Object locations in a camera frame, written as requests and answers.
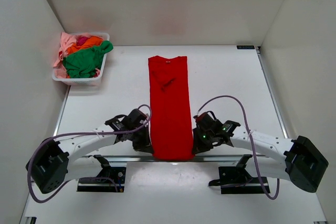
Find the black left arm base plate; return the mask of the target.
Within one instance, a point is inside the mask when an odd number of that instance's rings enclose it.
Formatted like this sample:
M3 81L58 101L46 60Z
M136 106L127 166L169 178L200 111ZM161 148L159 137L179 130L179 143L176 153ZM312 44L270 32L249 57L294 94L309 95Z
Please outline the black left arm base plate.
M123 193L125 189L126 166L111 166L101 155L89 156L99 161L102 170L96 177L84 177L78 180L77 192Z

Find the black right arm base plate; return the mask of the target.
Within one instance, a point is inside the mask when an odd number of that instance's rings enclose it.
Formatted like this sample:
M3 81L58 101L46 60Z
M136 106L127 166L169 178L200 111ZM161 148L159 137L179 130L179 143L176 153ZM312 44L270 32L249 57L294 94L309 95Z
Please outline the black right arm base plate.
M264 194L257 176L252 176L245 169L248 161L254 161L250 154L243 155L236 165L219 166L219 178L211 180L208 186L220 187L222 195Z

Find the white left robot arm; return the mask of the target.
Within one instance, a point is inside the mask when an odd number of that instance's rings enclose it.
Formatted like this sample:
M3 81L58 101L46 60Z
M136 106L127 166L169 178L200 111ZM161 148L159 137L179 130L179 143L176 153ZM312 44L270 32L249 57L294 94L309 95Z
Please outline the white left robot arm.
M149 135L151 114L139 108L128 115L116 115L89 132L60 134L45 139L26 165L28 179L43 194L58 190L65 182L85 177L104 181L109 177L108 161L98 150L131 141L136 152L153 153Z

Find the red t-shirt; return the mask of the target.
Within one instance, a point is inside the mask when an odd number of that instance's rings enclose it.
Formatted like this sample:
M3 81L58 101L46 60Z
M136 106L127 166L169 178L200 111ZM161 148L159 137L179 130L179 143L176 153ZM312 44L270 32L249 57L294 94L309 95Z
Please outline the red t-shirt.
M194 157L188 88L187 57L148 59L150 82L150 137L153 156L165 161Z

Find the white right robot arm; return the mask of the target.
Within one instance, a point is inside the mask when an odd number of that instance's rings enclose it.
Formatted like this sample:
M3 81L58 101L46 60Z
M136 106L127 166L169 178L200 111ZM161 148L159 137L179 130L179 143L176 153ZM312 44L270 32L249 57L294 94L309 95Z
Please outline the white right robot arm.
M327 159L306 137L278 138L259 132L248 132L234 121L222 123L214 113L195 117L193 154L203 153L223 144L251 150L260 157L242 157L234 168L236 178L248 182L256 174L292 182L303 191L315 193L329 165Z

